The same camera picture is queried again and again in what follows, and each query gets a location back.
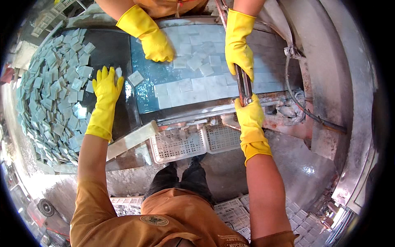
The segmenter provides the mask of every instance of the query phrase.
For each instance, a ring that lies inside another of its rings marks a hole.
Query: dark pants
[[[192,158],[189,168],[182,174],[181,182],[179,182],[179,178],[177,177],[176,162],[170,162],[167,167],[158,171],[148,191],[145,193],[144,200],[158,191],[170,188],[190,190],[205,198],[212,205],[215,204],[213,195],[207,185],[206,172],[199,161],[194,158]]]

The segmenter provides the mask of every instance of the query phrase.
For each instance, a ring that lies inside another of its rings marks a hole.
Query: person
[[[114,68],[104,66],[93,80],[96,108],[85,133],[78,161],[71,245],[76,246],[229,246],[248,241],[220,220],[205,172],[194,157],[177,177],[176,164],[160,170],[141,205],[141,215],[117,217],[107,192],[105,164],[124,78],[114,84]],[[256,95],[241,107],[235,101],[241,126],[241,149],[246,157],[250,197],[251,246],[293,246],[295,235],[285,211],[285,188],[261,128],[264,114]]]
[[[139,38],[146,59],[155,62],[172,61],[174,51],[166,36],[152,18],[174,14],[196,14],[202,11],[208,0],[97,0],[99,6],[117,20],[117,27]],[[252,32],[256,16],[265,0],[235,0],[229,9],[225,36],[225,58],[229,71],[236,75],[239,65],[254,81],[253,53],[246,43]]]

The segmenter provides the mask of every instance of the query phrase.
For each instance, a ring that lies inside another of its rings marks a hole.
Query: hand
[[[229,9],[225,37],[225,58],[230,73],[236,75],[235,64],[237,64],[247,73],[251,81],[254,81],[254,57],[246,43],[246,37],[252,32],[255,18]]]
[[[243,131],[243,129],[246,130],[246,128],[262,128],[265,115],[263,114],[261,103],[256,94],[252,94],[252,102],[245,107],[241,106],[240,99],[237,98],[235,100],[235,109],[241,131]]]
[[[103,66],[103,69],[97,72],[97,80],[93,79],[92,85],[97,101],[85,132],[85,134],[98,136],[107,141],[112,138],[115,103],[119,98],[124,82],[124,78],[121,76],[115,86],[114,75],[114,67],[110,67],[108,73],[107,67]]]
[[[151,59],[155,62],[172,61],[174,52],[166,36],[158,28],[149,34],[139,36],[145,59]]]
[[[116,26],[141,40],[146,59],[155,62],[173,60],[174,52],[166,36],[138,5],[134,5],[124,13]]]
[[[256,94],[252,94],[252,102],[245,107],[241,106],[240,99],[237,98],[235,109],[241,127],[240,146],[246,157],[244,164],[256,154],[272,156],[268,140],[262,130],[265,115]]]

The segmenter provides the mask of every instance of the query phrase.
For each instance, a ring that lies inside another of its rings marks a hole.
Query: brown shirt
[[[216,215],[211,204],[182,189],[165,189],[148,197],[142,215],[117,217],[103,184],[82,181],[77,187],[71,221],[71,245],[76,246],[171,246],[247,247],[248,241]],[[252,246],[293,246],[292,232],[254,240]]]

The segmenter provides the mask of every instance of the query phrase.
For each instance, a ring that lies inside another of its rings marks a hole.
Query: cable
[[[309,117],[311,117],[312,119],[314,119],[315,121],[321,123],[324,127],[341,132],[343,134],[347,133],[347,129],[343,126],[328,122],[326,120],[321,119],[320,117],[317,117],[316,115],[314,115],[313,113],[311,113],[310,111],[306,110],[306,108],[304,108],[299,101],[295,98],[295,96],[293,95],[293,92],[291,90],[290,87],[290,82],[288,81],[288,66],[290,64],[290,56],[291,54],[288,53],[287,54],[287,59],[285,61],[285,84],[287,86],[287,90],[290,93],[293,101],[296,103],[296,105]]]

